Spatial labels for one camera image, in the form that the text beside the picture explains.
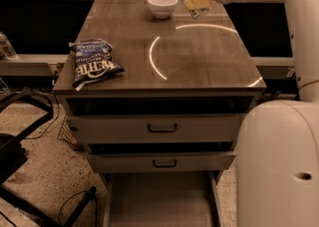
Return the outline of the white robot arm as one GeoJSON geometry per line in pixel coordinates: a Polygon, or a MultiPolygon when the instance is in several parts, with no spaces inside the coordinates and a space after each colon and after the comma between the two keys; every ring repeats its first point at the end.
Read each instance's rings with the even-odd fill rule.
{"type": "Polygon", "coordinates": [[[283,1],[299,98],[261,104],[241,123],[237,227],[319,227],[319,0],[283,1]]]}

